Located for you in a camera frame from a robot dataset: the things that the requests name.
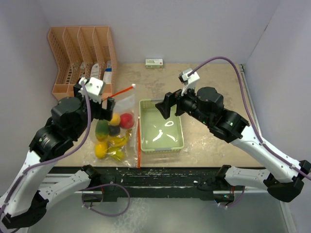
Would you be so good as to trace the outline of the orange fruit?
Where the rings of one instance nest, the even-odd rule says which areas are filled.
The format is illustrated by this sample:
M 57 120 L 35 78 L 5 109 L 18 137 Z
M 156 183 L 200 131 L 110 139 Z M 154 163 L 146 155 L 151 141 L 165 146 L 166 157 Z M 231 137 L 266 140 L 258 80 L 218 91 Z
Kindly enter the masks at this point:
M 113 113 L 112 119 L 109 121 L 111 126 L 119 126 L 121 122 L 121 117 L 118 113 Z

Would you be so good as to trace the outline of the red apple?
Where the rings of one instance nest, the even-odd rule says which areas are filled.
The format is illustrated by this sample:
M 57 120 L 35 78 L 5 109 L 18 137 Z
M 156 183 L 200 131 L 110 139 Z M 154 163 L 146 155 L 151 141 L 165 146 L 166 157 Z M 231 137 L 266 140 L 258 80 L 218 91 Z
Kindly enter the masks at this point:
M 132 113 L 124 113 L 120 115 L 121 122 L 120 127 L 123 129 L 130 129 L 133 127 L 135 120 Z

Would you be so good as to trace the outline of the green orange mango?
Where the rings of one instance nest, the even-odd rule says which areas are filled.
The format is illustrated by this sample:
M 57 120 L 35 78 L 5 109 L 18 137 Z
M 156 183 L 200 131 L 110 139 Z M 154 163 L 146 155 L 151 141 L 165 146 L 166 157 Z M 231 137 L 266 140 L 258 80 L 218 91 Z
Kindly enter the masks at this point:
M 106 120 L 98 120 L 95 127 L 95 137 L 98 141 L 105 141 L 109 135 L 109 125 Z

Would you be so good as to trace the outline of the dark purple mangosteen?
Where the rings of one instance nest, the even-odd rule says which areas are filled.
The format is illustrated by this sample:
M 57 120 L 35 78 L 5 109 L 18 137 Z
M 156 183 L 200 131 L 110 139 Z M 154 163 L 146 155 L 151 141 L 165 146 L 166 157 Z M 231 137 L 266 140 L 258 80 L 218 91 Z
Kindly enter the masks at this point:
M 118 136 L 121 133 L 121 128 L 119 127 L 119 125 L 117 126 L 109 125 L 108 133 L 109 133 L 109 136 L 111 137 Z

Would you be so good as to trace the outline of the yellow banana bunch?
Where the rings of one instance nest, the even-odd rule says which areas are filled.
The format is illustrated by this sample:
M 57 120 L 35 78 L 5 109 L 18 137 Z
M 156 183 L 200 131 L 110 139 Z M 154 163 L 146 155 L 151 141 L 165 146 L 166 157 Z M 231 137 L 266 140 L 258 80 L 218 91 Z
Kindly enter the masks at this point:
M 132 129 L 126 130 L 123 136 L 109 136 L 108 143 L 113 147 L 123 147 L 125 146 L 132 136 Z

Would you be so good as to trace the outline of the yellow mango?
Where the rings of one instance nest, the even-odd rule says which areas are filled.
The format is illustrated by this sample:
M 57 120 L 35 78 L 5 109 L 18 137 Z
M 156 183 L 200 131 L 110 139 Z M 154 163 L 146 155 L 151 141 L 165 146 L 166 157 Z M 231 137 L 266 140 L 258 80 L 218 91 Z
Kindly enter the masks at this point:
M 95 152 L 95 156 L 98 158 L 98 159 L 103 159 L 106 154 L 107 154 L 107 150 L 109 148 L 109 145 L 107 142 L 98 142 L 95 144 L 95 149 L 94 149 L 94 152 Z

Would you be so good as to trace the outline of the clear zip bag orange zipper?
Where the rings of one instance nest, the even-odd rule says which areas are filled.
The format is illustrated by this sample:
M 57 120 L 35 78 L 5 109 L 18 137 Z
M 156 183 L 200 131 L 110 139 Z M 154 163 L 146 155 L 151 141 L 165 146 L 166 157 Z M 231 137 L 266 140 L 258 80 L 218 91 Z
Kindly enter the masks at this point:
M 97 120 L 91 136 L 97 159 L 113 159 L 124 166 L 137 166 L 137 123 L 133 113 L 114 113 L 110 121 Z

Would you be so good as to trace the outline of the yellow star fruit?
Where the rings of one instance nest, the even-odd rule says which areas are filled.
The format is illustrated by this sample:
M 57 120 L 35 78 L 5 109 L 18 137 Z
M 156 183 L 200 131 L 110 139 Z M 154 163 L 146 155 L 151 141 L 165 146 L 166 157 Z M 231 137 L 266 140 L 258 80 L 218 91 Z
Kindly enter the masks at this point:
M 125 157 L 122 148 L 120 147 L 111 147 L 107 150 L 107 154 L 117 161 L 122 161 Z

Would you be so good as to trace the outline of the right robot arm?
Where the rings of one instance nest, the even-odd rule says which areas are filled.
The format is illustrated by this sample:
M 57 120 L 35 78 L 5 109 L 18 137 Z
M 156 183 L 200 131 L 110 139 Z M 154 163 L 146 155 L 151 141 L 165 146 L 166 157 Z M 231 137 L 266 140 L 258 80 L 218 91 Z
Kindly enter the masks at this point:
M 291 159 L 267 141 L 260 139 L 249 122 L 240 114 L 224 107 L 224 98 L 213 87 L 203 87 L 197 92 L 181 90 L 173 95 L 176 114 L 187 113 L 207 126 L 218 139 L 232 144 L 257 160 L 263 169 L 247 169 L 223 165 L 216 178 L 221 190 L 231 186 L 249 186 L 268 191 L 274 198 L 291 202 L 302 191 L 303 175 L 311 170 L 306 161 Z

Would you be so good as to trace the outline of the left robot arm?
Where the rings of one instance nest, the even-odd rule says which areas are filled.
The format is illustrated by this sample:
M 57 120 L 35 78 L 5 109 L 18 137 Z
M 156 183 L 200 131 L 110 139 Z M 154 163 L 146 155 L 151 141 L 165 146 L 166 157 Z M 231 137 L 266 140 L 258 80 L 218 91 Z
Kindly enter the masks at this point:
M 35 225 L 56 203 L 76 191 L 102 187 L 101 175 L 86 165 L 71 177 L 46 188 L 41 183 L 54 165 L 83 145 L 94 119 L 110 120 L 115 101 L 102 107 L 104 83 L 79 81 L 73 97 L 62 98 L 51 110 L 44 127 L 32 139 L 26 159 L 10 188 L 0 199 L 0 218 L 6 229 L 16 232 Z

